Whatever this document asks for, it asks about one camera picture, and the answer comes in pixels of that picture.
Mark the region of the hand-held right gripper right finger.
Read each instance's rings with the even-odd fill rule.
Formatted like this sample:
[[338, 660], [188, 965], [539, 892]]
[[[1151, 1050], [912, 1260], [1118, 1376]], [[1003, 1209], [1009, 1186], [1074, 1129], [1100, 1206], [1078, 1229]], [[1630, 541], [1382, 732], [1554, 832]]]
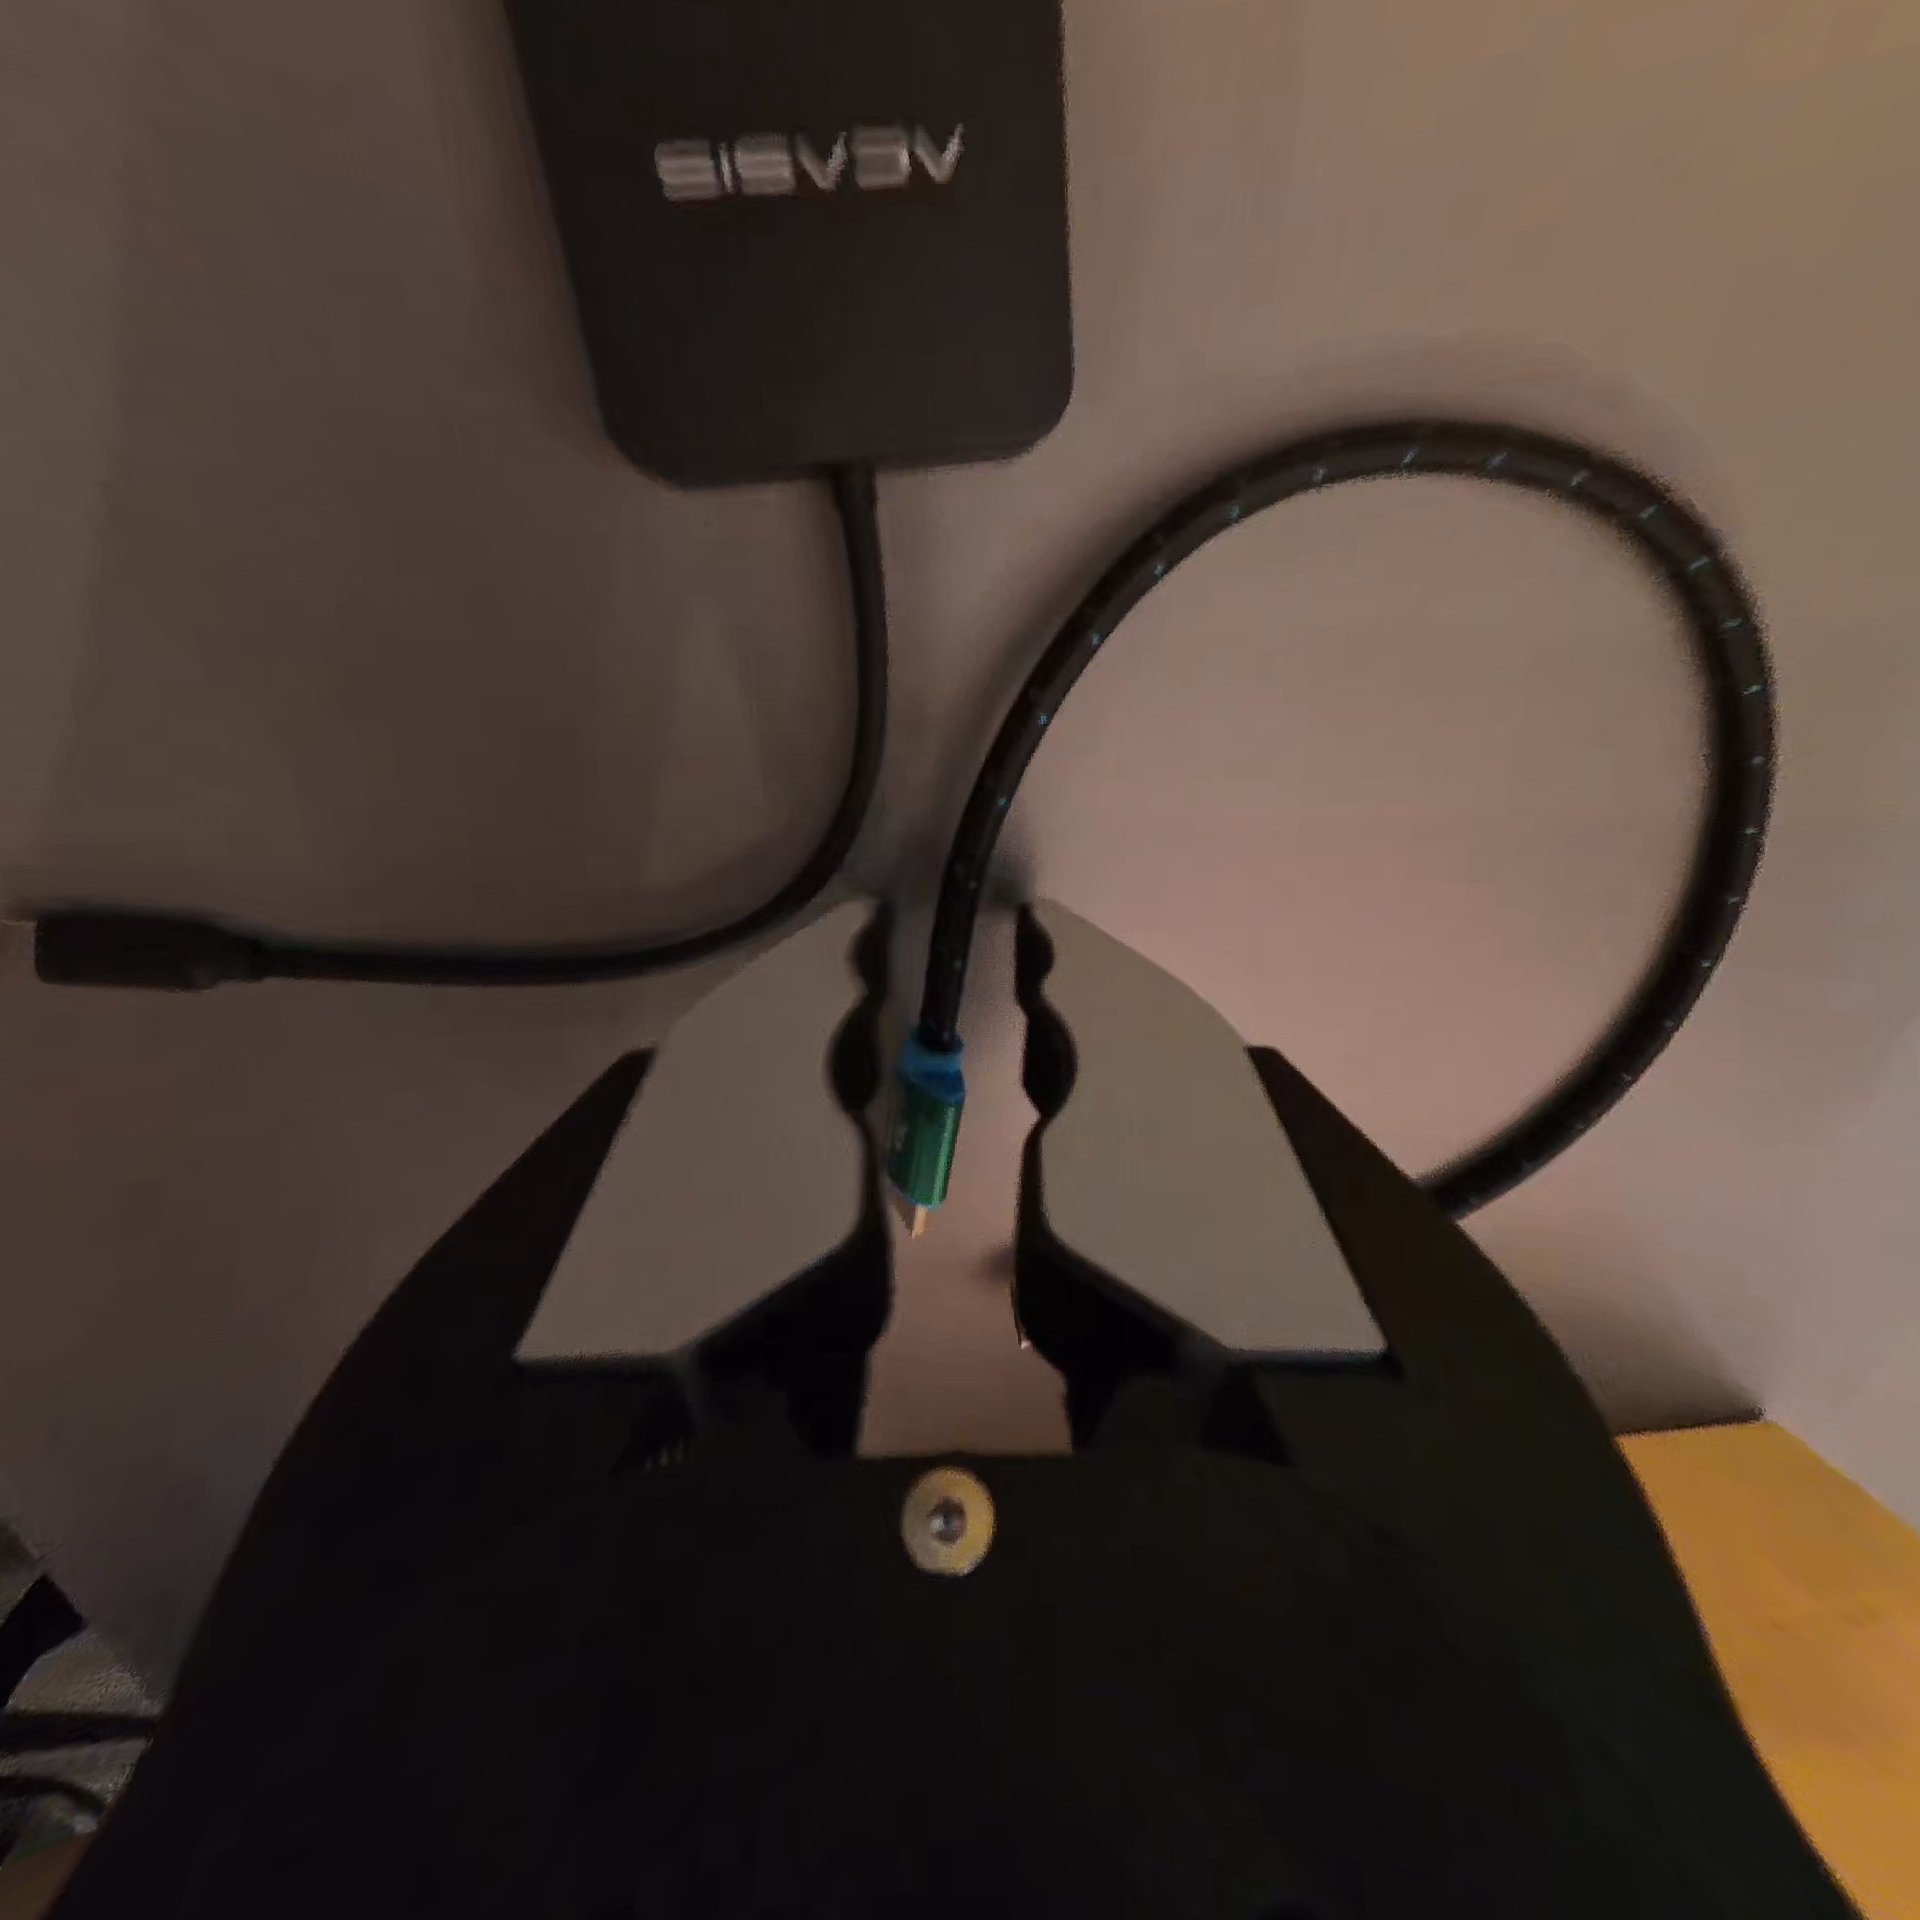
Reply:
[[1073, 1448], [1274, 1453], [1265, 1376], [1369, 1376], [1387, 1336], [1236, 1026], [1071, 908], [1023, 909], [1035, 1112], [1015, 1320], [1064, 1383]]

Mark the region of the yellow plastic bin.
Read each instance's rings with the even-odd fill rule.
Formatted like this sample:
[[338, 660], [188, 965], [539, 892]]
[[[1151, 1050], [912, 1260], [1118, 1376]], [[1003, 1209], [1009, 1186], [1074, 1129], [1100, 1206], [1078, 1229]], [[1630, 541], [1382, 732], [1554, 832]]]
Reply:
[[1863, 1916], [1918, 1916], [1918, 1537], [1776, 1423], [1618, 1441], [1769, 1778]]

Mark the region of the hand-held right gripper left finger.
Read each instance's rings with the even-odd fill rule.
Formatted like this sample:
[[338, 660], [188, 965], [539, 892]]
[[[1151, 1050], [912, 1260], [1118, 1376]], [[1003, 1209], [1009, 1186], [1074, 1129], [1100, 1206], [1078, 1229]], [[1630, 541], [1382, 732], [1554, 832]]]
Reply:
[[664, 1433], [770, 1402], [812, 1453], [857, 1444], [892, 1297], [868, 1106], [894, 913], [827, 908], [664, 1032], [516, 1364], [643, 1380]]

